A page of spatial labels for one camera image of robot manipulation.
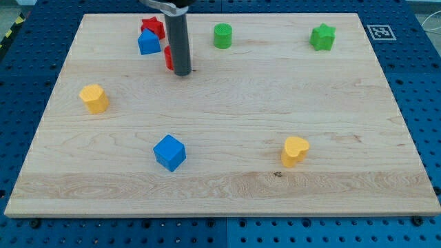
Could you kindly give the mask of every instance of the black cylinder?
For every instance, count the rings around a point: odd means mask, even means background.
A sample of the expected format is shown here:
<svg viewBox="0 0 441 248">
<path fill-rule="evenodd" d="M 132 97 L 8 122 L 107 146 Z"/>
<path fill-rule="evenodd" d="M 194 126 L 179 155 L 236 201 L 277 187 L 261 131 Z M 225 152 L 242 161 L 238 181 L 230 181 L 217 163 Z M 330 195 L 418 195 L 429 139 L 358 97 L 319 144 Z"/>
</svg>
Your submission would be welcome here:
<svg viewBox="0 0 441 248">
<path fill-rule="evenodd" d="M 165 25 L 167 26 L 167 37 L 172 53 L 174 73 L 178 76 L 187 76 L 192 71 L 187 17 L 185 14 L 177 17 L 169 17 L 165 14 Z"/>
</svg>

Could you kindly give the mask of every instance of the blue perforated panel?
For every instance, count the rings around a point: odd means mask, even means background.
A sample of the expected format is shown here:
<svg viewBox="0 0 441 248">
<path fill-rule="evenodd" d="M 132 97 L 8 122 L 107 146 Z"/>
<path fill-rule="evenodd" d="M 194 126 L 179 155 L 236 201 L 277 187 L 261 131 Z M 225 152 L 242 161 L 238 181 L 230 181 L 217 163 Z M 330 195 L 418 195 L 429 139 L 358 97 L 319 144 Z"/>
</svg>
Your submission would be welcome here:
<svg viewBox="0 0 441 248">
<path fill-rule="evenodd" d="M 83 14 L 151 11 L 136 0 L 37 2 L 0 62 L 1 213 Z M 395 41 L 368 37 L 440 193 L 441 61 L 406 3 L 198 0 L 191 12 L 357 12 L 366 29 L 389 25 Z M 440 217 L 11 220 L 2 214 L 0 247 L 441 247 L 440 230 Z"/>
</svg>

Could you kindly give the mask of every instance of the plastic block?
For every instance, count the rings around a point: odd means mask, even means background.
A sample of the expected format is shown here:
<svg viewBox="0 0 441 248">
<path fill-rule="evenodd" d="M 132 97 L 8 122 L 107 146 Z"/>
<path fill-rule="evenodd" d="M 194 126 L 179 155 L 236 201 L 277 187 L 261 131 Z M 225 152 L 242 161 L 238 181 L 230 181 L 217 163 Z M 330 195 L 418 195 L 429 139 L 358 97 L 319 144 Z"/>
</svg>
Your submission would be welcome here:
<svg viewBox="0 0 441 248">
<path fill-rule="evenodd" d="M 143 19 L 142 22 L 143 25 L 141 26 L 141 32 L 147 28 L 156 34 L 159 39 L 165 38 L 164 24 L 162 21 L 158 21 L 156 17 L 152 17 L 150 19 Z"/>
<path fill-rule="evenodd" d="M 85 86 L 79 96 L 91 114 L 104 112 L 109 106 L 109 99 L 100 85 Z"/>
<path fill-rule="evenodd" d="M 156 161 L 165 168 L 174 172 L 174 170 L 187 158 L 185 155 L 184 144 L 167 135 L 154 148 Z"/>
<path fill-rule="evenodd" d="M 139 36 L 138 45 L 142 55 L 161 51 L 158 37 L 148 29 L 145 29 Z"/>
<path fill-rule="evenodd" d="M 282 151 L 282 164 L 285 167 L 291 168 L 297 162 L 305 159 L 309 150 L 309 143 L 300 137 L 288 137 L 285 141 L 285 146 Z"/>
<path fill-rule="evenodd" d="M 214 26 L 214 46 L 220 49 L 227 49 L 232 46 L 233 28 L 226 23 L 219 23 Z"/>
<path fill-rule="evenodd" d="M 167 66 L 169 70 L 173 70 L 172 51 L 170 51 L 169 45 L 164 48 L 164 57 L 165 57 L 165 66 Z"/>
<path fill-rule="evenodd" d="M 316 51 L 330 50 L 335 38 L 336 28 L 329 27 L 328 25 L 322 23 L 320 27 L 312 30 L 311 39 L 309 42 L 314 46 Z"/>
</svg>

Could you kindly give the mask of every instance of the blue block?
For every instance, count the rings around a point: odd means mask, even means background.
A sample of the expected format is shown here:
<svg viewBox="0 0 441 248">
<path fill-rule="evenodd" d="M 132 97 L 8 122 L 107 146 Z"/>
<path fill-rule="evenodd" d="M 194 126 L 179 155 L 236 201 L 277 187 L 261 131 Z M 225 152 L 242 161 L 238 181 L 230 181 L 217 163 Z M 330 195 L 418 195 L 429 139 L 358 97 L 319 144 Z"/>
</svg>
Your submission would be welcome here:
<svg viewBox="0 0 441 248">
<path fill-rule="evenodd" d="M 139 51 L 141 55 L 151 54 L 161 51 L 161 46 L 159 45 L 159 39 L 156 34 L 147 28 L 141 33 L 138 38 Z"/>
<path fill-rule="evenodd" d="M 155 147 L 153 152 L 156 161 L 173 172 L 187 157 L 184 144 L 167 135 Z"/>
</svg>

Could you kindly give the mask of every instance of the wood grain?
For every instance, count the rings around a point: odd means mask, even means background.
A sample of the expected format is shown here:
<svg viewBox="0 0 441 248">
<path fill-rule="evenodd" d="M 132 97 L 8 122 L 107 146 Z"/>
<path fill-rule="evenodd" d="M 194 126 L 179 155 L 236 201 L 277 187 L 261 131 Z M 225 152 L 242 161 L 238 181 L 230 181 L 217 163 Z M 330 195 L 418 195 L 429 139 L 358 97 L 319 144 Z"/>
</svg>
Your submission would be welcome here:
<svg viewBox="0 0 441 248">
<path fill-rule="evenodd" d="M 186 77 L 168 71 L 162 53 L 139 54 L 139 25 L 151 16 L 84 16 L 6 215 L 441 212 L 356 14 L 189 14 Z M 230 49 L 212 45 L 219 22 L 233 26 Z M 322 22 L 337 27 L 329 52 L 308 43 Z M 78 98 L 91 83 L 110 100 L 103 114 L 88 114 Z M 187 151 L 174 173 L 152 152 L 167 133 Z M 288 136 L 311 144 L 291 169 L 280 161 Z"/>
</svg>

